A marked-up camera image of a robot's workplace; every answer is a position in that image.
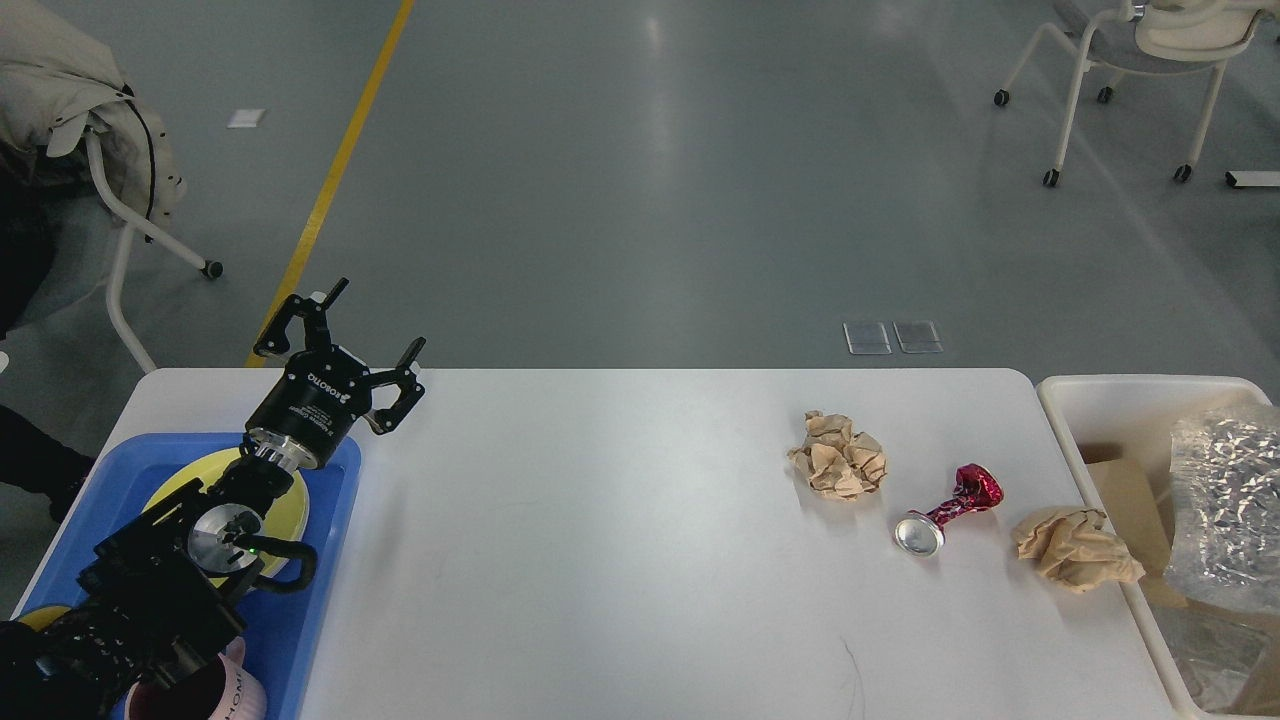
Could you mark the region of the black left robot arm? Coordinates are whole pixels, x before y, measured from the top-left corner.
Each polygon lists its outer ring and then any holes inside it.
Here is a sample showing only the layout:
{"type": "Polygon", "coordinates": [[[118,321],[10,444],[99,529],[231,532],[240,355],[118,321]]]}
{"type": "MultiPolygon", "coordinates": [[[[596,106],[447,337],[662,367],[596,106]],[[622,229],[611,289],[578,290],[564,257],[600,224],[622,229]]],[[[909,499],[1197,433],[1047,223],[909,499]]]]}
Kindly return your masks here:
{"type": "Polygon", "coordinates": [[[251,591],[310,588],[317,550],[268,534],[270,510],[358,419],[389,433],[425,395],[425,338],[381,370],[333,341],[326,314],[347,284],[293,293],[266,324],[253,351],[285,366],[218,477],[183,482],[97,543],[77,578],[84,600],[45,628],[3,624],[5,719],[102,719],[133,684],[172,688],[212,664],[246,629],[238,603],[251,591]]]}

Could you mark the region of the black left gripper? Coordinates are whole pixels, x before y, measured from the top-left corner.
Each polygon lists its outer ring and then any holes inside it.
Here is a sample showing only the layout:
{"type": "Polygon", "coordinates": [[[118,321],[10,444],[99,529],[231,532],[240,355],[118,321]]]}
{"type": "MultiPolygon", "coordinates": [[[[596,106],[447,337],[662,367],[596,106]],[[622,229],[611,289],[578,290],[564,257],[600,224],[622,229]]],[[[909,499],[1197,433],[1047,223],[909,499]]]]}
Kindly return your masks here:
{"type": "Polygon", "coordinates": [[[251,414],[244,427],[256,445],[274,443],[301,447],[300,465],[324,468],[358,416],[376,436],[388,434],[425,396],[415,363],[426,340],[410,342],[399,361],[372,372],[364,361],[332,341],[326,313],[349,284],[340,277],[320,300],[289,295],[256,338],[252,354],[259,357],[285,357],[280,379],[251,414]],[[305,346],[291,352],[291,322],[303,323],[305,346]],[[374,391],[396,387],[398,395],[388,407],[374,407],[374,391]]]}

